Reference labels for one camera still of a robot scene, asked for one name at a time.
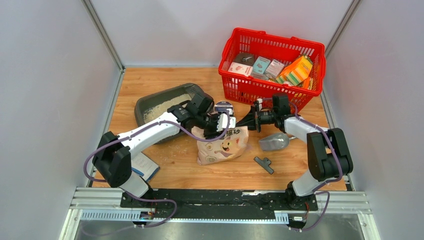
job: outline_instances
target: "blue box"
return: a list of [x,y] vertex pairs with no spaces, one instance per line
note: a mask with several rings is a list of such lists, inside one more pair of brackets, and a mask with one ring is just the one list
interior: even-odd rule
[[253,64],[253,72],[256,72],[258,74],[264,74],[268,65],[270,65],[270,62],[271,60],[265,57],[261,57],[261,56],[257,57],[256,61]]

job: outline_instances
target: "wooden floor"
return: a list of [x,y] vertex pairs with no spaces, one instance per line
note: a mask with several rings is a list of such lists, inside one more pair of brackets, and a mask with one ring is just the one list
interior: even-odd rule
[[[216,68],[129,68],[123,78],[110,131],[119,134],[137,128],[134,106],[139,98],[185,83],[199,85],[215,102],[225,100],[222,79]],[[247,104],[232,103],[238,120],[250,109]],[[313,98],[301,114],[315,124],[328,126],[319,97]],[[294,139],[286,149],[263,152],[258,141],[278,131],[273,125],[263,126],[261,133],[251,131],[247,150],[242,156],[203,166],[196,162],[196,141],[187,135],[169,143],[153,145],[143,152],[160,166],[160,171],[149,184],[152,188],[171,189],[284,190],[290,181],[308,169],[307,146]],[[272,175],[254,161],[256,156],[272,161]],[[93,187],[108,185],[95,182]],[[346,185],[340,181],[322,189],[345,191]]]

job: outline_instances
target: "cable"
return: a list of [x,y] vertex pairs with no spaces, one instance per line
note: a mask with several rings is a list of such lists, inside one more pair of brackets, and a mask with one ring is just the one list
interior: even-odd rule
[[228,129],[230,128],[230,114],[228,113],[228,111],[227,111],[227,112],[225,112],[225,114],[226,114],[226,116],[228,117],[228,122],[227,122],[226,128],[225,128],[225,129],[224,129],[224,131],[221,133],[221,135],[219,135],[219,136],[217,136],[217,137],[215,137],[215,138],[212,138],[212,139],[202,139],[202,138],[200,138],[200,137],[197,137],[197,136],[195,136],[195,135],[191,134],[189,131],[187,131],[184,127],[182,127],[181,125],[179,125],[178,123],[175,123],[175,122],[173,122],[173,121],[163,120],[163,121],[157,121],[157,122],[154,122],[154,123],[152,123],[152,124],[150,124],[150,125],[147,125],[147,126],[145,126],[145,127],[141,128],[140,130],[138,130],[138,131],[134,132],[134,133],[133,133],[132,135],[130,135],[130,136],[126,136],[126,137],[123,137],[123,138],[117,139],[117,140],[115,140],[115,141],[111,141],[111,142],[109,142],[109,143],[107,143],[107,144],[105,144],[105,145],[103,145],[103,146],[101,146],[101,147],[97,148],[95,151],[93,151],[93,152],[92,152],[92,153],[91,153],[91,154],[90,154],[90,155],[89,155],[89,156],[85,159],[85,161],[84,161],[84,167],[83,167],[84,175],[85,175],[85,177],[87,177],[89,180],[91,180],[91,181],[93,181],[93,182],[106,183],[106,180],[104,180],[104,179],[97,179],[97,178],[94,178],[94,177],[92,177],[92,176],[90,176],[90,175],[89,175],[89,173],[88,173],[88,171],[87,171],[87,166],[88,166],[88,164],[89,164],[90,159],[91,159],[94,155],[96,155],[98,152],[100,152],[100,151],[102,151],[102,150],[104,150],[104,149],[106,149],[106,148],[108,148],[108,147],[110,147],[110,146],[112,146],[112,145],[115,145],[115,144],[118,144],[118,143],[120,143],[120,142],[123,142],[123,141],[129,140],[129,139],[131,139],[131,138],[133,138],[133,137],[135,137],[135,136],[139,135],[140,133],[142,133],[142,132],[146,131],[147,129],[150,129],[150,128],[152,128],[152,127],[156,126],[156,125],[161,125],[161,124],[172,124],[172,125],[175,125],[175,126],[177,126],[178,128],[180,128],[183,132],[185,132],[187,135],[189,135],[190,137],[192,137],[192,138],[196,139],[197,141],[201,141],[201,142],[210,143],[210,142],[213,142],[213,141],[219,140],[220,138],[222,138],[222,137],[224,137],[224,136],[225,136],[225,134],[227,133]]
[[145,226],[137,225],[138,227],[153,228],[153,227],[157,227],[159,225],[162,225],[162,224],[166,223],[169,219],[171,219],[174,216],[175,212],[177,211],[177,202],[175,202],[172,199],[155,199],[155,200],[153,200],[153,199],[144,199],[144,198],[137,197],[137,196],[135,196],[135,195],[133,195],[133,194],[127,192],[127,191],[126,191],[126,194],[128,194],[131,198],[136,199],[138,201],[142,201],[142,202],[148,202],[148,203],[169,202],[169,203],[173,203],[173,205],[174,205],[173,211],[164,220],[162,220],[160,222],[157,222],[157,223],[154,223],[154,224],[145,225]]
[[314,223],[314,224],[312,224],[312,226],[310,226],[310,227],[307,227],[307,228],[302,228],[302,229],[299,229],[299,228],[293,228],[293,227],[291,227],[291,228],[289,228],[289,229],[293,229],[293,230],[295,230],[295,231],[297,231],[297,232],[306,232],[306,231],[309,231],[309,230],[312,230],[313,228],[315,228],[320,222],[321,222],[321,220],[323,219],[323,217],[324,217],[324,214],[326,213],[326,210],[327,210],[327,207],[329,206],[329,202],[330,202],[330,192],[329,191],[320,191],[320,192],[317,192],[317,193],[315,193],[316,195],[320,195],[320,194],[327,194],[328,195],[328,197],[327,197],[327,201],[325,202],[325,206],[324,206],[324,209],[322,210],[322,213],[321,213],[321,215],[319,216],[319,218],[318,218],[318,220]]
[[339,161],[339,158],[337,157],[336,151],[334,150],[333,145],[331,144],[331,141],[330,141],[329,137],[327,136],[326,132],[324,131],[324,129],[322,129],[321,127],[319,127],[316,124],[313,124],[313,123],[311,123],[311,122],[309,122],[309,121],[301,118],[298,115],[298,107],[294,103],[292,103],[292,102],[289,102],[289,103],[294,107],[294,115],[296,116],[297,120],[299,120],[300,122],[305,123],[305,124],[311,126],[312,128],[317,129],[318,131],[320,131],[322,133],[322,135],[325,138],[325,141],[327,142],[328,148],[331,150],[331,154],[332,154],[332,156],[333,156],[333,158],[335,160],[335,164],[337,165],[338,178],[333,179],[333,180],[330,179],[330,180],[324,181],[323,183],[321,183],[320,185],[318,185],[317,187],[315,187],[312,190],[312,192],[314,193],[315,191],[319,190],[320,188],[322,188],[323,186],[325,186],[328,183],[333,183],[333,182],[340,181],[342,179],[342,177],[343,177],[342,166],[340,165],[340,161]]
[[[309,122],[309,121],[301,118],[298,115],[298,107],[294,103],[292,103],[292,102],[289,102],[289,103],[294,108],[294,115],[295,115],[295,117],[296,117],[297,120],[299,120],[300,122],[305,123],[305,124],[311,126],[312,128],[317,129],[318,131],[320,131],[322,133],[322,135],[325,138],[325,141],[327,142],[328,148],[331,150],[331,154],[332,154],[332,156],[333,156],[333,158],[335,160],[335,164],[337,165],[338,178],[333,179],[333,180],[330,179],[330,180],[324,181],[323,183],[321,183],[320,185],[318,185],[317,187],[315,187],[312,190],[312,192],[315,193],[317,190],[319,190],[320,188],[322,188],[323,186],[325,186],[328,183],[333,183],[333,182],[340,181],[342,179],[342,177],[343,177],[342,166],[340,165],[339,158],[337,157],[336,151],[334,150],[333,145],[331,144],[331,141],[330,141],[329,137],[327,136],[326,132],[321,127],[319,127],[318,125],[313,124],[313,123],[311,123],[311,122]],[[326,213],[327,207],[328,207],[329,202],[330,202],[330,192],[329,191],[320,191],[320,192],[315,193],[315,194],[316,195],[320,195],[320,194],[327,194],[328,195],[327,201],[325,202],[325,206],[324,206],[324,209],[322,210],[321,215],[319,216],[318,220],[312,226],[307,227],[307,228],[303,228],[303,229],[293,228],[295,231],[298,231],[298,232],[309,231],[309,230],[315,228],[321,222],[321,220],[323,219],[324,214]]]
[[307,201],[305,201],[305,205],[306,205],[306,214],[305,214],[305,221],[306,219],[308,219],[308,215],[309,215],[309,204]]

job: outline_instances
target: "white box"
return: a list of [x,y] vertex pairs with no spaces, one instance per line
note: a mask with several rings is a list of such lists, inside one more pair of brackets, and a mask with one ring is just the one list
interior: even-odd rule
[[153,176],[161,169],[154,161],[144,155],[142,152],[131,159],[131,168],[134,173],[140,175],[146,182],[149,182]]
[[237,62],[232,62],[229,66],[228,72],[235,73],[235,74],[242,74],[246,77],[250,76],[252,73],[252,66],[244,65]]

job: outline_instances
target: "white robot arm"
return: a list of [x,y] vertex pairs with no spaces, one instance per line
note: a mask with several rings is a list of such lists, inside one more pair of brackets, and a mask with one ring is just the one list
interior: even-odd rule
[[[351,155],[345,135],[340,128],[314,126],[302,117],[292,114],[289,98],[284,93],[272,96],[272,109],[264,110],[262,105],[262,99],[255,101],[250,107],[250,112],[236,126],[247,126],[249,130],[260,132],[261,125],[274,124],[282,132],[293,135],[307,144],[308,170],[287,186],[288,202],[304,203],[304,197],[314,194],[326,181],[338,178],[340,175],[338,163],[343,175],[352,172]],[[329,147],[326,138],[334,148],[334,155],[326,152],[326,148]]]
[[181,128],[190,131],[193,126],[198,126],[204,129],[206,139],[212,139],[219,136],[227,126],[235,127],[236,118],[232,111],[208,114],[211,105],[211,97],[197,94],[185,107],[174,105],[157,119],[136,129],[118,135],[107,132],[102,136],[99,148],[114,141],[122,141],[99,151],[92,162],[112,188],[122,188],[141,197],[150,187],[132,171],[131,159],[136,155],[153,144],[176,135]]

